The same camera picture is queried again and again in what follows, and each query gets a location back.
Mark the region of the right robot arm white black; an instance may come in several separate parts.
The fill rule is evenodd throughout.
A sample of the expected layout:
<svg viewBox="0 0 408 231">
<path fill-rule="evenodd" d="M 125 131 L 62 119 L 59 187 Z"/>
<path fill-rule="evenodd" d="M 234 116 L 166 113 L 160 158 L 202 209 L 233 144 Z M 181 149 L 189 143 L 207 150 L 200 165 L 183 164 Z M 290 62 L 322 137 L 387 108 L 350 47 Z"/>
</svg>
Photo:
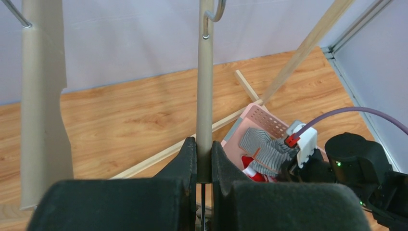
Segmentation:
<svg viewBox="0 0 408 231">
<path fill-rule="evenodd" d="M 346 132 L 330 138 L 324 149 L 328 161 L 315 149 L 303 167 L 296 158 L 285 161 L 280 178 L 343 184 L 379 224 L 391 231 L 408 229 L 408 176 L 393 171 L 379 143 Z"/>
</svg>

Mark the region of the pink plastic basket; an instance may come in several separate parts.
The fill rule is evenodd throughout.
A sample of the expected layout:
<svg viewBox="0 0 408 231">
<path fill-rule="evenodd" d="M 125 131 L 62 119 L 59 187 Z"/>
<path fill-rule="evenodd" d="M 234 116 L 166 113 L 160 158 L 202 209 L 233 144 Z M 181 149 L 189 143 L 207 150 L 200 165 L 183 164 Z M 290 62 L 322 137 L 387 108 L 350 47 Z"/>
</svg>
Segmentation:
<svg viewBox="0 0 408 231">
<path fill-rule="evenodd" d="M 245 152 L 239 148 L 239 142 L 247 129 L 261 129 L 266 131 L 272 139 L 283 138 L 285 140 L 288 137 L 286 130 L 289 126 L 261 106 L 252 103 L 238 117 L 221 145 L 229 160 L 242 171 L 241 156 L 245 155 Z"/>
</svg>

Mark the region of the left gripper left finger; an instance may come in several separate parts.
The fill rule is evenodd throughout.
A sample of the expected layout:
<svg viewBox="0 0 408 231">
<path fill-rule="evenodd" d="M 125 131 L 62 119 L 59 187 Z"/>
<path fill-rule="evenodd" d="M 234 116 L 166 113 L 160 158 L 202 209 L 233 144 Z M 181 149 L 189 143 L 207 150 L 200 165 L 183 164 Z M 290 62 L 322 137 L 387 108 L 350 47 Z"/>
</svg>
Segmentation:
<svg viewBox="0 0 408 231">
<path fill-rule="evenodd" d="M 151 178 L 62 180 L 42 197 L 29 231 L 192 231 L 196 141 Z"/>
</svg>

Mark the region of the grey striped underwear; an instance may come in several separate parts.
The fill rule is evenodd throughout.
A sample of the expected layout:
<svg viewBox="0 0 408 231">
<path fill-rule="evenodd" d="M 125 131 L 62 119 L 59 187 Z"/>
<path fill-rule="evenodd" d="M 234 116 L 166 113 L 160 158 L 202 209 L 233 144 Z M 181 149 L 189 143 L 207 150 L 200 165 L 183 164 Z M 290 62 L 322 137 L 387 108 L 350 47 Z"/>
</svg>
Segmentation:
<svg viewBox="0 0 408 231">
<path fill-rule="evenodd" d="M 266 131 L 256 128 L 246 130 L 239 148 L 245 152 L 244 156 L 254 159 L 250 167 L 274 178 L 281 172 L 281 165 L 292 160 L 299 151 L 299 148 L 288 147 L 283 138 L 272 139 Z"/>
</svg>

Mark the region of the wooden clothes rack frame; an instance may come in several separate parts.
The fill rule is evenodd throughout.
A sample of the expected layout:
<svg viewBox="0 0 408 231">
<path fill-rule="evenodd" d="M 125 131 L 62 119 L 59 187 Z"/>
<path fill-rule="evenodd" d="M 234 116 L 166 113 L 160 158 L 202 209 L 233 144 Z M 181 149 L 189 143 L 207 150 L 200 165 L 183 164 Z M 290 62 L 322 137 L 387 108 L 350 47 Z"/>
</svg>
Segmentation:
<svg viewBox="0 0 408 231">
<path fill-rule="evenodd" d="M 285 64 L 281 71 L 277 74 L 273 82 L 269 85 L 267 90 L 263 93 L 260 100 L 256 103 L 264 105 L 270 100 L 272 95 L 283 85 L 283 83 L 290 77 L 296 68 L 303 62 L 303 60 L 310 54 L 314 47 L 321 39 L 331 30 L 336 22 L 342 17 L 347 9 L 354 3 L 353 0 L 336 0 L 321 17 L 318 23 L 310 31 L 294 55 Z M 153 166 L 163 159 L 178 153 L 184 141 L 179 141 L 176 144 L 160 151 L 159 153 L 145 159 L 144 161 L 126 169 L 125 171 L 111 177 L 111 179 L 128 179 L 143 170 Z"/>
</svg>

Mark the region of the wooden clip hanger striped underwear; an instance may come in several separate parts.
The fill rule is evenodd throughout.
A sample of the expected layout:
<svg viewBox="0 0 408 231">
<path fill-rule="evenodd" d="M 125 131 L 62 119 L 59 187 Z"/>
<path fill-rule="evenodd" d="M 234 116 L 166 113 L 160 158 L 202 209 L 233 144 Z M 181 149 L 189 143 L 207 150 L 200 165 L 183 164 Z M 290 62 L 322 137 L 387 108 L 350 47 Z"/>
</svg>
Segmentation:
<svg viewBox="0 0 408 231">
<path fill-rule="evenodd" d="M 208 230 L 205 221 L 205 187 L 211 180 L 212 106 L 213 106 L 213 24 L 220 21 L 226 0 L 219 0 L 214 9 L 212 0 L 199 1 L 199 40 L 197 75 L 197 182 L 201 185 L 201 230 Z"/>
</svg>

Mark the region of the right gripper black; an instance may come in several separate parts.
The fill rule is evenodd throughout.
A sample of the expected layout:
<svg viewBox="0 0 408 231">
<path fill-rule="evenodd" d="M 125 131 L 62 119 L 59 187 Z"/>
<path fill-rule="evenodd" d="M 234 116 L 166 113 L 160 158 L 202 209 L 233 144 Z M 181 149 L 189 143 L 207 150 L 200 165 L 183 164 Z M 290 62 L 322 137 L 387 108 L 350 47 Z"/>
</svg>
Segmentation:
<svg viewBox="0 0 408 231">
<path fill-rule="evenodd" d="M 278 182 L 336 183 L 335 175 L 329 162 L 323 159 L 325 153 L 315 149 L 308 162 L 300 168 L 297 159 L 285 161 L 277 176 Z"/>
</svg>

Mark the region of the wooden clip hanger red underwear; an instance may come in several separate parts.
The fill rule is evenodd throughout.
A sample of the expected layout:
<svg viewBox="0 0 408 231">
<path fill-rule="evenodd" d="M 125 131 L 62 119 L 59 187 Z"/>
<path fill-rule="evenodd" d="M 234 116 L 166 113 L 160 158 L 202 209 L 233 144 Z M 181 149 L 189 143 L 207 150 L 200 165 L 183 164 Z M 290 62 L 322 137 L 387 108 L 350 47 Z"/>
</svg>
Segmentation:
<svg viewBox="0 0 408 231">
<path fill-rule="evenodd" d="M 10 0 L 4 5 L 23 28 L 20 209 L 31 210 L 54 183 L 74 177 L 60 106 L 67 87 L 63 3 L 25 0 L 21 10 Z"/>
</svg>

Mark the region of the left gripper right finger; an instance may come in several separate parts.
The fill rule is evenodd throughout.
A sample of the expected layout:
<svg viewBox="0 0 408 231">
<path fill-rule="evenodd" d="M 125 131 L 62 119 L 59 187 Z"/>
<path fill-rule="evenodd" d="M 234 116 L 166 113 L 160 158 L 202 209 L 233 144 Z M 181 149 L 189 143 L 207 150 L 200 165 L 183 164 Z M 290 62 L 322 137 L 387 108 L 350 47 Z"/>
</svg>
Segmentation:
<svg viewBox="0 0 408 231">
<path fill-rule="evenodd" d="M 261 183 L 249 179 L 226 156 L 212 150 L 215 231 L 368 231 L 356 195 L 330 183 Z"/>
</svg>

